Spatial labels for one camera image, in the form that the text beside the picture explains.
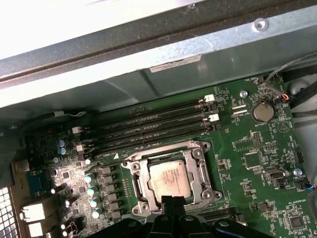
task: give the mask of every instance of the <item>integrated circuit chip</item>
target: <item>integrated circuit chip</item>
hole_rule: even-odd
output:
[[[299,228],[304,225],[303,220],[301,217],[291,217],[289,219],[289,223],[291,224],[291,228]]]
[[[185,163],[182,160],[170,161],[150,167],[152,187],[158,202],[161,197],[191,196]]]

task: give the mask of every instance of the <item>green circuit board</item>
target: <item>green circuit board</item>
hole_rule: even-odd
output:
[[[35,157],[46,157],[41,169],[45,167],[47,170],[59,170],[57,176],[50,177],[53,182],[65,182],[74,193],[81,194],[77,207],[71,209],[77,210],[76,216],[87,217],[87,226],[82,232],[84,237],[111,225],[113,221],[107,216],[97,221],[91,218],[90,198],[85,193],[80,193],[79,188],[87,189],[93,185],[104,187],[106,183],[98,175],[90,184],[84,183],[83,171],[94,165],[123,162],[128,156],[142,150],[189,140],[209,142],[211,149],[205,153],[208,174],[213,190],[220,191],[222,198],[206,207],[201,215],[206,215],[208,219],[212,214],[208,213],[210,211],[234,208],[241,214],[240,219],[251,228],[273,237],[312,238],[313,231],[317,228],[306,202],[308,191],[295,186],[295,182],[304,180],[306,175],[291,111],[286,102],[275,101],[276,95],[266,88],[262,80],[262,77],[254,77],[229,82],[72,122],[72,126],[60,126],[57,132],[37,132],[29,139],[35,147],[43,144],[43,140],[50,142],[33,154],[33,160],[38,159]],[[275,78],[274,85],[283,89],[282,79]],[[247,96],[241,97],[243,90],[247,92]],[[201,112],[201,106],[191,103],[211,94],[214,96],[216,109],[209,105],[209,111]],[[273,116],[268,122],[259,122],[254,116],[254,113],[261,114],[261,111],[255,112],[256,106],[261,103],[267,103],[273,109]],[[201,122],[210,111],[217,111],[219,116],[212,129]],[[266,115],[256,117],[267,117],[270,110],[265,113]],[[143,131],[141,137],[140,131],[131,127],[135,123],[133,120],[150,121],[147,126],[139,125],[148,133]],[[104,149],[100,150],[99,146],[99,153],[94,154],[92,151],[92,162],[86,165],[79,159],[75,146],[89,139],[74,140],[71,127],[89,128],[104,122],[109,122],[104,126],[107,133],[98,135]],[[58,154],[55,142],[59,139],[69,141],[67,155]],[[59,163],[52,162],[55,156],[59,157]],[[279,179],[270,179],[264,173],[268,169],[280,168],[285,173]],[[130,170],[120,165],[113,166],[112,169],[122,218],[133,217],[143,221],[144,217],[131,212],[137,205],[137,197]],[[294,169],[300,169],[303,174],[295,176]],[[63,177],[63,173],[69,173],[68,177]],[[103,191],[95,194],[101,200],[105,199],[105,195],[107,194]],[[71,215],[62,214],[61,217],[65,219]]]

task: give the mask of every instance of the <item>motherboard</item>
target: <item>motherboard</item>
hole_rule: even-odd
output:
[[[273,80],[283,90],[282,78]],[[183,196],[188,214],[273,237],[312,238],[307,178],[285,99],[253,77],[35,130],[26,135],[34,198],[57,194],[65,236],[87,237]]]

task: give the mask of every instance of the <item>screw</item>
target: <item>screw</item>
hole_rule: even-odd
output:
[[[211,193],[210,193],[210,192],[206,191],[206,192],[204,193],[204,199],[208,199],[208,198],[210,198],[210,196],[211,196]]]
[[[264,18],[258,18],[252,23],[254,32],[265,31],[268,28],[268,21]]]
[[[145,204],[142,205],[142,208],[143,208],[143,210],[148,210],[149,206],[148,206],[148,204],[145,203]]]
[[[229,224],[227,222],[221,221],[219,222],[219,225],[221,225],[222,227],[228,227]]]
[[[195,151],[193,152],[193,156],[194,156],[195,158],[200,157],[201,155],[202,155],[202,153],[200,152],[200,150],[195,150]]]
[[[186,216],[185,220],[188,221],[188,222],[191,222],[191,221],[194,220],[194,218],[192,216]]]
[[[133,221],[128,224],[128,227],[135,227],[136,225],[137,225],[137,222]]]
[[[133,169],[133,170],[138,170],[139,168],[140,168],[140,165],[137,164],[137,163],[135,163],[135,164],[132,165],[132,169]]]
[[[301,176],[301,175],[303,175],[303,171],[302,171],[301,169],[299,169],[299,168],[295,168],[295,169],[293,170],[293,174],[294,174],[295,176]]]
[[[240,97],[241,98],[246,98],[248,96],[248,92],[246,91],[246,90],[242,90],[241,92],[240,92]]]

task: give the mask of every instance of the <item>black cable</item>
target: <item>black cable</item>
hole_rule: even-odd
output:
[[[314,217],[314,220],[317,221],[317,208],[315,205],[315,197],[317,196],[317,189],[310,192],[307,196],[307,203],[310,211]]]
[[[317,110],[292,113],[292,116],[294,118],[305,118],[305,117],[317,116]]]
[[[295,108],[303,102],[307,101],[309,98],[313,97],[317,94],[317,81],[304,88],[302,91],[295,95],[295,99],[293,99],[289,105],[290,108]]]

